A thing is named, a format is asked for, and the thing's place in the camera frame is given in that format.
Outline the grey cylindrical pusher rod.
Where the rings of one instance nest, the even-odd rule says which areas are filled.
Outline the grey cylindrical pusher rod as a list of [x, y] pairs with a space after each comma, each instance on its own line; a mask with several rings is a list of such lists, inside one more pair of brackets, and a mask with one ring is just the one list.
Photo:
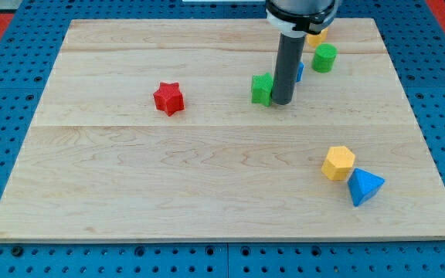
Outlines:
[[292, 101], [304, 42], [304, 36], [280, 35], [271, 92], [272, 101], [276, 104], [287, 105]]

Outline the yellow block behind arm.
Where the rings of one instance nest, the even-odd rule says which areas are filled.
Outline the yellow block behind arm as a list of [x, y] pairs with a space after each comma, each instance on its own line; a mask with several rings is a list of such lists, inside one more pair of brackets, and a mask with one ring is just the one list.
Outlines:
[[322, 44], [326, 40], [327, 36], [328, 36], [328, 28], [325, 28], [317, 35], [312, 35], [312, 34], [307, 35], [306, 42], [309, 46], [317, 48], [320, 44]]

